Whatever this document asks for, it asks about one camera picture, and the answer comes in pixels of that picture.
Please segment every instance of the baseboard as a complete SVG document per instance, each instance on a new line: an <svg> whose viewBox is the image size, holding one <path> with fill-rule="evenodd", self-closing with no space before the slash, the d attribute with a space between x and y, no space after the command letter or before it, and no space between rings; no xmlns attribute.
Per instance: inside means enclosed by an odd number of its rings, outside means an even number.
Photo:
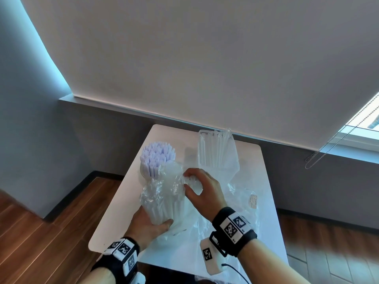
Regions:
<svg viewBox="0 0 379 284"><path fill-rule="evenodd" d="M296 211L291 211L291 210L286 210L286 209L282 209L282 208L277 208L276 211L278 214L292 215L292 216L296 216L296 217L303 218L303 219L313 220L313 221L322 222L325 224L336 225L336 226L340 226L340 227L347 228L347 229L353 229L353 230L358 230L358 231L362 231L362 232L366 232L366 233L379 235L379 229L376 229L376 228L351 224L351 223L347 223L347 222L343 222L343 221L328 219L328 218L324 218L324 217L314 216L314 215L305 214L305 213L296 212Z"/></svg>
<svg viewBox="0 0 379 284"><path fill-rule="evenodd" d="M97 177L109 178L122 181L123 175L117 175L114 173L100 172L94 170L88 174L75 188L69 192L50 212L44 217L47 222L53 222L59 214L75 199L77 196Z"/></svg>

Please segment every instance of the wristband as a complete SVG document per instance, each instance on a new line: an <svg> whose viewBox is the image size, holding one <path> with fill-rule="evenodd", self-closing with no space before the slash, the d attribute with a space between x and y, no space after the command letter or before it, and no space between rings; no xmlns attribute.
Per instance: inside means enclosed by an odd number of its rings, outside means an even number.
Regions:
<svg viewBox="0 0 379 284"><path fill-rule="evenodd" d="M113 242L103 253L102 257L93 265L92 270L105 267L112 272L116 284L129 283L137 272L137 256L140 246L137 242L125 237Z"/></svg>
<svg viewBox="0 0 379 284"><path fill-rule="evenodd" d="M227 254L237 257L240 250L257 234L249 221L230 207L222 208L212 221L216 229L218 246Z"/></svg>

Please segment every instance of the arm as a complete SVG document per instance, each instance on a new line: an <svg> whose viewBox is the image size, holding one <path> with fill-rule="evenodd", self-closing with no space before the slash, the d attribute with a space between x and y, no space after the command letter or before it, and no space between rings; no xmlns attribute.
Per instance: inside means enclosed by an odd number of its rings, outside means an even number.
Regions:
<svg viewBox="0 0 379 284"><path fill-rule="evenodd" d="M124 237L133 238L140 246L141 252L149 246L150 242L166 232L173 222L172 219L168 219L161 225L153 225L148 214L141 206L133 215ZM80 284L116 284L116 279L112 272L104 267L100 267L91 271Z"/></svg>
<svg viewBox="0 0 379 284"><path fill-rule="evenodd" d="M202 169L189 168L184 172L184 176L191 175L199 179L203 191L197 195L185 184L186 196L200 214L212 222L227 206L220 183ZM254 284L309 284L258 239L249 241L239 252L238 259Z"/></svg>

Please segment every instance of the window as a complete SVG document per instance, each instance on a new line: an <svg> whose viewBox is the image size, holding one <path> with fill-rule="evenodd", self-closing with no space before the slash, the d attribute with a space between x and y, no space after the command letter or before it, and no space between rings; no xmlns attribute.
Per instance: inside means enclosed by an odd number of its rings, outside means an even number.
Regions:
<svg viewBox="0 0 379 284"><path fill-rule="evenodd" d="M337 142L339 145L379 151L379 93L330 141Z"/></svg>

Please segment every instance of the wooden floor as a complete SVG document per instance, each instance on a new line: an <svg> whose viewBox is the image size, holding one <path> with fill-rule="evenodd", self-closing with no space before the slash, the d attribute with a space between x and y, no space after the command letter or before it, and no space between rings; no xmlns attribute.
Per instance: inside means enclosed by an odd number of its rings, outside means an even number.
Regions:
<svg viewBox="0 0 379 284"><path fill-rule="evenodd" d="M96 178L47 223L0 197L0 283L70 283L89 273L99 256L88 242L120 181Z"/></svg>
<svg viewBox="0 0 379 284"><path fill-rule="evenodd" d="M379 236L279 215L289 264L311 283L379 283Z"/></svg>
<svg viewBox="0 0 379 284"><path fill-rule="evenodd" d="M88 242L120 183L96 178L53 223L0 195L0 283L86 276L99 256ZM379 284L378 236L287 215L279 221L291 267L312 284Z"/></svg>

